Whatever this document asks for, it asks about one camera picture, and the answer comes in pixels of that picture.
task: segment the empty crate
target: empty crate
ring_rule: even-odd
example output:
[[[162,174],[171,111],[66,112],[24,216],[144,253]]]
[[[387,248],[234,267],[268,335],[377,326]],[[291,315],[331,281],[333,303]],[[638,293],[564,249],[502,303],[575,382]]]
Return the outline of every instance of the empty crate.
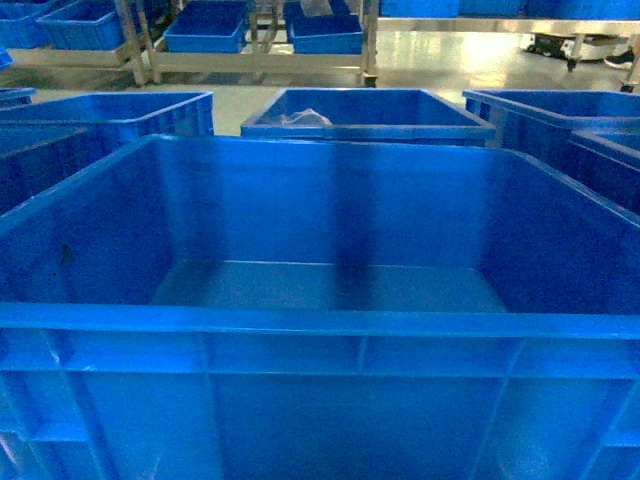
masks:
[[[325,117],[325,124],[291,123],[307,109]],[[411,89],[285,89],[242,125],[248,137],[443,145],[484,145],[494,134],[478,117]]]
[[[170,52],[238,53],[247,44],[244,2],[193,1],[164,34]]]
[[[574,132],[569,143],[577,180],[640,213],[640,133]]]
[[[91,93],[0,110],[0,127],[91,127],[113,149],[150,133],[212,135],[212,108],[209,92]]]
[[[349,5],[347,5],[347,2],[344,0],[329,0],[329,6],[334,15],[351,15],[355,13],[355,11],[350,10]],[[298,19],[305,18],[304,10],[300,2],[294,0],[284,2],[282,6],[282,16],[285,21],[287,42],[291,43],[291,28],[293,23]]]
[[[640,128],[640,97],[627,93],[556,90],[470,90],[467,110],[496,126],[491,146],[533,155],[575,176],[568,153],[572,130]]]
[[[359,55],[364,33],[357,15],[299,17],[289,30],[295,53]]]
[[[124,43],[116,7],[109,0],[80,0],[42,17],[54,48],[114,50]]]
[[[514,152],[140,139],[0,219],[2,471],[627,478],[612,206]]]
[[[460,15],[515,17],[523,0],[460,0]]]
[[[0,88],[0,108],[29,105],[35,88]]]
[[[381,0],[380,14],[384,17],[455,18],[460,0]]]
[[[0,45],[35,48],[48,44],[47,32],[36,20],[57,5],[57,0],[0,2]]]
[[[108,153],[86,128],[0,129],[0,215]]]

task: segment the metal shelf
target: metal shelf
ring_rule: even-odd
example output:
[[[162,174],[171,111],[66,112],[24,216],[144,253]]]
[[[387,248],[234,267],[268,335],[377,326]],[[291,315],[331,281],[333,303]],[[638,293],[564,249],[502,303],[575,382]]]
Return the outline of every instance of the metal shelf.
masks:
[[[269,8],[271,12],[252,13],[249,17],[251,48],[250,51],[238,54],[213,53],[170,53],[164,39],[154,48],[149,59],[154,72],[154,81],[160,83],[165,72],[199,72],[199,73],[254,73],[258,76],[266,73],[280,74],[324,74],[350,73],[361,75],[367,84],[375,81],[375,44],[365,41],[360,55],[301,55],[271,53],[278,31],[284,29],[279,21],[282,1],[276,0]],[[360,6],[361,20],[365,38],[375,41],[375,32],[368,25],[369,15],[364,12],[364,4]],[[259,21],[266,20],[266,30],[259,29]]]
[[[383,32],[546,33],[549,35],[640,34],[640,21],[536,20],[513,18],[380,18]]]
[[[144,64],[143,45],[150,45],[146,16],[142,3],[135,0],[142,33],[137,34],[133,24],[129,0],[115,2],[125,43],[115,50],[56,50],[50,46],[33,49],[8,49],[16,66],[31,68],[77,68],[89,70],[120,70],[133,72],[138,85],[144,85],[151,74]]]

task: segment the shelf leg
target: shelf leg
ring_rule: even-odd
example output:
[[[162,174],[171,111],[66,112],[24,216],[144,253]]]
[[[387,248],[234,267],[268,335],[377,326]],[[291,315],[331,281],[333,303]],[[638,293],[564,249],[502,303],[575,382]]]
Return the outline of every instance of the shelf leg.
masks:
[[[620,88],[621,92],[631,93],[636,85],[640,82],[640,70],[638,69],[638,62],[640,61],[640,55],[636,55],[636,58],[633,60],[633,65],[631,65],[631,70],[622,81],[622,87]]]
[[[378,67],[376,64],[377,42],[378,42],[378,15],[380,10],[380,0],[371,0],[368,11],[365,11],[364,24],[365,35],[362,46],[363,65],[362,78],[365,86],[375,87],[378,79]]]
[[[580,62],[580,52],[582,51],[585,37],[586,35],[584,33],[576,35],[573,49],[571,49],[571,54],[567,58],[567,70],[569,70],[569,73],[573,72]]]
[[[124,38],[129,45],[131,51],[131,62],[133,67],[133,78],[136,81],[136,85],[143,86],[147,83],[147,69],[142,59],[142,52],[140,50],[140,42],[138,42],[138,35],[136,34],[136,28],[133,25],[133,17],[131,15],[131,3],[129,0],[116,0],[116,10],[118,11],[118,17],[120,18],[120,25],[124,33]]]

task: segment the glossy floor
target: glossy floor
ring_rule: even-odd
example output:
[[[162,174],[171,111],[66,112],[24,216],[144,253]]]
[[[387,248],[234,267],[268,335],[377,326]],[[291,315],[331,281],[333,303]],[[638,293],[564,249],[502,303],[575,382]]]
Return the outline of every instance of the glossy floor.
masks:
[[[487,33],[381,32],[380,87],[426,88],[462,104],[467,88],[619,90],[625,73],[602,64],[581,64],[568,73],[565,62],[518,49],[519,35]],[[255,85],[251,75],[165,74],[162,85],[138,89],[132,75],[118,72],[10,69],[1,86],[34,86],[36,101],[84,91],[211,90],[216,132],[239,135],[240,124],[282,87],[357,86],[355,75],[268,75]]]

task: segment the crate rim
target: crate rim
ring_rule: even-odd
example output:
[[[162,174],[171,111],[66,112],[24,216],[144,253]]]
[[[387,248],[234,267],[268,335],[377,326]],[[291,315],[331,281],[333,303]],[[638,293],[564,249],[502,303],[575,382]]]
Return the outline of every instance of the crate rim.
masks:
[[[358,22],[358,26],[360,27],[360,30],[357,31],[353,31],[353,32],[335,32],[335,33],[321,33],[321,34],[316,34],[316,35],[297,35],[297,38],[304,38],[305,40],[313,40],[313,39],[323,39],[323,38],[327,38],[327,37],[338,37],[338,36],[344,36],[344,35],[362,35],[363,34],[363,27],[362,27],[362,22],[360,21],[360,19],[358,18],[357,15],[351,14],[351,15],[326,15],[327,17],[331,17],[331,18],[335,18],[335,17],[355,17],[357,22]],[[296,21],[292,21],[291,22],[291,36],[292,38],[296,37]]]
[[[169,28],[167,28],[165,30],[165,32],[163,33],[163,36],[166,38],[167,35],[169,36],[174,36],[174,37],[180,37],[182,39],[212,39],[212,38],[234,38],[236,37],[239,33],[240,30],[243,28],[243,25],[245,23],[245,19],[241,18],[238,21],[238,25],[236,25],[236,28],[233,30],[233,33],[231,33],[230,35],[197,35],[197,34],[193,34],[193,33],[173,33],[172,29],[175,27],[175,25],[178,24],[177,21],[175,21],[173,24],[171,24],[169,26]]]
[[[96,322],[96,318],[105,320]],[[153,322],[141,322],[141,318],[153,318]],[[167,334],[209,332],[296,336],[640,340],[640,315],[316,312],[29,302],[0,302],[0,327]]]
[[[2,136],[3,132],[25,132],[25,130],[26,130],[25,127],[2,128],[0,130],[0,137]],[[60,126],[60,127],[47,127],[47,130],[49,130],[51,133],[50,138],[46,140],[40,140],[35,143],[28,143],[25,146],[11,150],[6,154],[0,154],[0,161],[2,161],[4,157],[9,155],[16,155],[22,152],[29,152],[33,149],[44,147],[46,145],[50,145],[51,143],[74,137],[75,135],[78,135],[78,134],[87,133],[90,129],[86,127],[73,128],[73,127]]]
[[[55,18],[50,18],[54,15],[59,14],[60,12],[64,11],[64,10],[69,10],[70,8],[75,7],[76,5],[79,5],[81,3],[104,3],[105,5],[108,5],[108,2],[104,2],[104,1],[96,1],[96,0],[77,0],[76,2],[70,3],[69,5],[65,5],[64,7],[58,8],[52,12],[49,12],[48,14],[38,18],[36,20],[36,23],[39,24],[49,24],[49,25],[68,25],[68,24],[82,24],[82,25],[87,25],[87,24],[91,24],[91,25],[102,25],[103,23],[106,23],[107,21],[111,20],[114,16],[116,16],[118,13],[115,10],[115,5],[114,5],[114,10],[113,12],[109,12],[105,15],[103,15],[102,17],[100,17],[97,20],[58,20]]]
[[[42,191],[23,202],[19,207],[13,208],[8,212],[0,215],[0,237],[5,235],[7,231],[19,225],[23,221],[30,218],[40,210],[48,207],[54,203],[58,198],[66,195],[66,191],[73,191],[77,188],[82,188],[80,184],[81,179],[93,178],[102,174],[122,161],[127,160],[127,155],[133,154],[138,150],[148,147],[153,144],[159,143],[209,143],[216,147],[221,145],[223,148],[233,149],[234,144],[293,144],[293,145],[331,145],[331,142],[317,142],[314,140],[296,140],[296,139],[283,139],[283,138],[247,138],[247,137],[230,137],[230,136],[215,136],[215,137],[180,137],[176,135],[166,134],[150,134],[143,137],[139,137],[124,146],[116,149],[114,152],[105,156],[104,158],[88,165],[84,169],[74,173],[73,175],[65,178],[54,186]],[[343,142],[347,145],[370,147],[369,142]],[[560,171],[550,167],[546,163],[528,155],[526,153],[518,152],[515,150],[501,149],[501,148],[485,148],[485,147],[463,147],[457,145],[420,145],[420,144],[399,144],[399,143],[376,143],[376,148],[380,150],[388,149],[402,149],[402,150],[425,150],[429,152],[438,151],[450,151],[450,150],[471,150],[475,152],[491,151],[500,155],[506,155],[508,157],[519,157],[523,161],[526,161],[536,168],[544,171],[549,175],[554,182],[562,183],[566,187],[575,190],[580,196],[596,204],[596,208],[604,209],[610,214],[621,217],[626,222],[633,226],[640,228],[640,215],[637,215],[625,208],[620,207],[613,201],[606,197],[594,192],[593,190],[585,187],[582,183],[570,178],[569,176],[561,173]],[[427,155],[426,158],[435,158],[436,155]]]
[[[462,92],[462,96],[469,100],[484,101],[485,103],[488,103],[490,105],[499,105],[505,110],[508,110],[510,112],[516,112],[519,115],[535,118],[537,120],[542,120],[542,121],[546,120],[546,123],[549,123],[549,120],[553,119],[553,120],[556,120],[557,123],[552,125],[562,127],[562,128],[571,128],[572,130],[575,129],[575,126],[570,125],[571,123],[587,121],[593,118],[597,118],[598,120],[601,120],[601,121],[607,121],[607,120],[613,120],[613,119],[616,119],[617,121],[628,120],[628,121],[638,122],[638,124],[640,124],[640,116],[638,117],[584,117],[584,116],[579,117],[579,116],[562,115],[549,110],[545,110],[543,108],[527,105],[526,103],[521,103],[515,100],[509,100],[506,98],[496,96],[496,94],[498,93],[505,93],[505,92],[539,93],[541,91],[542,90],[531,90],[531,89],[506,89],[506,90],[499,90],[499,89],[473,90],[472,89],[472,90],[464,90]],[[611,90],[544,90],[544,91],[559,92],[559,93],[571,92],[571,93],[578,93],[578,94],[585,92],[585,93],[607,93],[607,94],[614,93],[619,95],[632,95],[632,94],[625,94],[621,92],[613,92]]]
[[[10,100],[14,98],[22,98],[25,96],[31,96],[36,94],[36,89],[33,87],[5,87],[0,88],[0,100]]]
[[[127,123],[135,123],[135,122],[139,122],[141,120],[147,120],[149,118],[153,118],[159,114],[171,111],[176,109],[177,107],[182,107],[184,105],[187,105],[189,103],[193,103],[193,102],[197,102],[198,100],[201,100],[203,98],[206,97],[213,97],[213,93],[212,92],[207,92],[207,91],[180,91],[180,92],[91,92],[91,93],[84,93],[81,95],[73,95],[70,97],[65,97],[65,98],[57,98],[55,100],[51,100],[48,102],[42,102],[42,103],[36,103],[36,104],[31,104],[31,105],[16,105],[14,107],[9,107],[6,109],[3,109],[4,111],[8,111],[8,110],[17,110],[17,109],[21,109],[21,108],[30,108],[30,107],[34,107],[35,105],[42,105],[43,103],[57,103],[57,102],[63,102],[63,101],[67,101],[71,98],[78,98],[78,97],[86,97],[86,96],[111,96],[111,95],[136,95],[139,96],[140,95],[158,95],[158,94],[169,94],[169,95],[173,95],[173,94],[191,94],[193,95],[192,98],[188,98],[186,100],[182,100],[181,102],[178,103],[174,103],[172,105],[169,105],[167,107],[161,108],[160,110],[155,110],[151,113],[148,113],[146,115],[142,115],[140,117],[135,117],[135,118],[126,118],[126,119],[117,119],[117,120],[64,120],[65,122],[65,126],[68,125],[79,125],[79,126],[87,126],[87,124],[89,125],[109,125],[109,124],[127,124]],[[6,120],[6,119],[2,119],[0,118],[0,125],[55,125],[55,126],[62,126],[60,125],[60,119],[58,120],[36,120],[36,119],[31,119],[31,120]]]
[[[0,23],[10,23],[10,24],[14,24],[15,22],[23,22],[27,19],[36,18],[36,23],[38,22],[38,20],[42,17],[42,11],[45,10],[50,4],[55,4],[57,3],[58,0],[50,0],[46,3],[40,3],[37,4],[36,6],[38,7],[42,7],[37,9],[35,12],[30,13],[29,15],[25,15],[23,17],[16,17],[16,18],[0,18]]]
[[[335,92],[335,91],[367,92],[368,91],[368,90],[363,90],[361,88],[304,88],[304,87],[281,88],[275,93],[275,95],[273,95],[269,99],[269,101],[262,108],[254,112],[249,118],[247,118],[244,122],[242,122],[242,125],[240,126],[240,128],[243,129],[245,127],[250,127],[251,129],[271,129],[274,126],[277,126],[277,125],[261,125],[256,122],[260,117],[265,115],[287,92],[310,91],[310,90],[313,90],[314,92]],[[432,93],[428,90],[425,90],[422,88],[379,88],[379,89],[376,89],[376,91],[378,92],[406,92],[406,91],[419,92],[421,95],[426,95],[438,102],[444,103],[447,107],[454,110],[456,113],[462,115],[464,118],[471,120],[476,124],[475,126],[468,126],[468,127],[465,127],[462,125],[412,125],[412,124],[409,124],[409,125],[393,125],[394,128],[405,128],[405,129],[411,128],[413,131],[419,131],[419,132],[435,132],[443,129],[447,131],[454,130],[456,133],[458,133],[460,138],[464,136],[465,138],[486,139],[486,138],[493,138],[495,136],[496,127],[493,126],[490,122],[483,120],[482,118],[472,114],[471,112],[468,112],[464,108],[459,107],[453,102],[450,102],[449,100],[441,97],[440,95]],[[372,129],[372,130],[378,130],[378,129],[388,130],[389,126],[382,125],[382,124],[353,124],[353,125],[327,125],[327,126],[295,125],[293,127],[287,127],[287,128],[291,128],[292,130],[291,135],[295,136],[295,130],[298,130],[298,129],[300,131],[304,131],[305,135],[308,135],[309,132],[317,132],[318,134],[322,134],[323,132],[326,133],[327,131],[335,131],[335,130],[349,131],[349,130],[355,130],[355,129],[361,129],[361,128]],[[469,132],[472,133],[471,136],[464,135],[464,133],[469,133]],[[451,136],[448,136],[447,138],[458,138],[458,136],[451,135]]]
[[[569,137],[569,143],[577,147],[585,148],[589,151],[593,151],[598,154],[605,154],[612,162],[624,164],[626,167],[631,168],[637,172],[640,172],[640,151],[633,148],[621,145],[613,140],[603,137],[603,134],[613,133],[622,136],[639,136],[640,131],[621,132],[619,130],[603,130],[603,131],[591,131],[591,130],[574,130]],[[624,155],[628,159],[632,159],[637,165],[630,165],[626,162],[620,161],[615,155]]]

